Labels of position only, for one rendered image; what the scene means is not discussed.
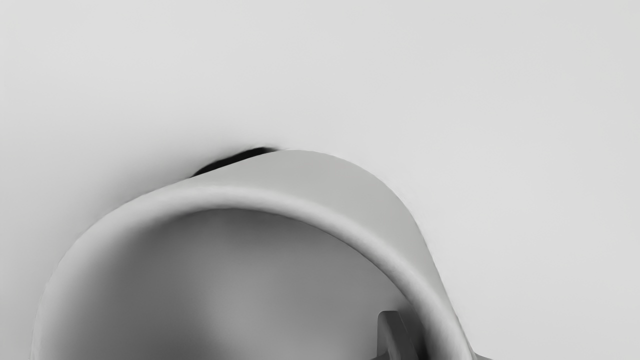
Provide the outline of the grey mug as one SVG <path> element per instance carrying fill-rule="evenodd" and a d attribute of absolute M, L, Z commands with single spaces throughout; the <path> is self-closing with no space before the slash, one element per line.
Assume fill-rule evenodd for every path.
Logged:
<path fill-rule="evenodd" d="M 144 194 L 64 255 L 30 360 L 371 360 L 400 312 L 420 360 L 486 360 L 411 212 L 326 153 L 280 150 Z"/>

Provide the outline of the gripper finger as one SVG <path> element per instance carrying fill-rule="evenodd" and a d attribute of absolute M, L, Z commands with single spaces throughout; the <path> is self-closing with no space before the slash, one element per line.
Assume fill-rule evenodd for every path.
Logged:
<path fill-rule="evenodd" d="M 375 356 L 371 360 L 420 360 L 420 332 L 398 311 L 377 315 Z"/>

